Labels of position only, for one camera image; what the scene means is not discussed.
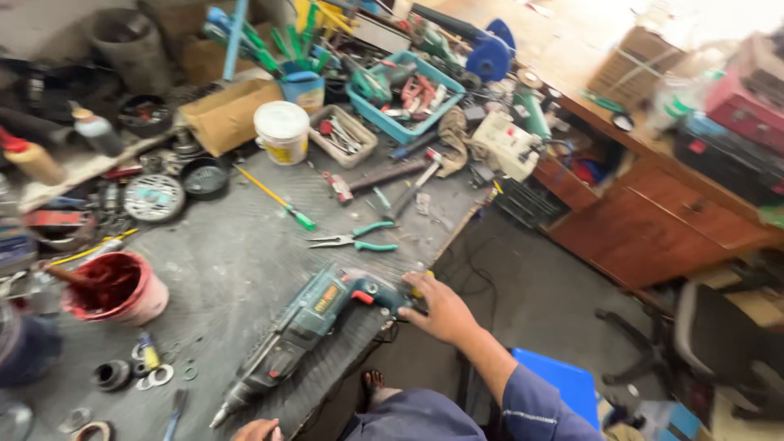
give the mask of bare foot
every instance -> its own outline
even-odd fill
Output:
[[[365,392],[363,403],[358,404],[358,413],[364,414],[370,408],[370,403],[376,391],[387,386],[384,376],[378,370],[368,370],[362,374],[362,390]]]
[[[384,375],[378,370],[369,370],[365,372],[365,386],[370,392],[375,392],[381,388],[385,388],[387,384],[384,382]]]

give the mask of blue plastic crate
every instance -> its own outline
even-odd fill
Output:
[[[446,113],[447,109],[449,109],[452,105],[457,104],[457,102],[463,98],[463,95],[466,94],[466,88],[457,81],[449,78],[446,74],[442,73],[435,67],[425,63],[418,56],[410,53],[407,50],[392,54],[387,57],[387,60],[396,64],[414,61],[416,63],[416,70],[418,73],[432,78],[437,83],[443,84],[447,89],[454,93],[454,95],[449,98],[449,100],[445,101],[435,112],[433,112],[433,114],[428,119],[422,121],[414,130],[407,130],[394,119],[381,113],[379,109],[366,101],[365,98],[360,97],[359,94],[354,91],[354,85],[350,83],[348,84],[346,87],[348,97],[351,100],[351,105],[353,105],[354,109],[359,112],[359,115],[364,116],[368,119],[368,121],[376,124],[381,130],[388,133],[395,140],[397,140],[397,142],[401,144],[407,144],[409,141],[421,136],[422,133],[425,133],[425,131],[435,124],[436,121],[441,118],[441,116],[444,116],[444,113]],[[370,71],[373,73],[380,73],[387,69],[389,69],[389,67],[384,66],[383,64],[378,64],[377,66],[372,67]]]
[[[564,403],[599,430],[597,398],[590,372],[521,348],[512,349],[512,356],[558,389]]]

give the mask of drill label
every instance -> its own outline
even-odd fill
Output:
[[[338,292],[338,287],[335,285],[331,285],[327,290],[324,292],[324,295],[321,296],[321,300],[318,301],[314,310],[319,314],[323,314],[324,312],[329,309],[329,305],[332,304],[332,301],[335,300],[335,294]]]

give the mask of blue sleeve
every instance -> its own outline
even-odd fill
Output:
[[[503,390],[503,418],[515,441],[604,441],[558,389],[521,364]]]

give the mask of wooden drawer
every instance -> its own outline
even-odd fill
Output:
[[[572,211],[580,211],[599,200],[591,187],[553,157],[539,161],[532,176],[564,201]]]
[[[769,236],[761,225],[711,202],[659,168],[645,167],[630,175],[624,185],[728,250]]]
[[[730,252],[629,188],[572,214],[549,236],[629,288],[671,279]]]

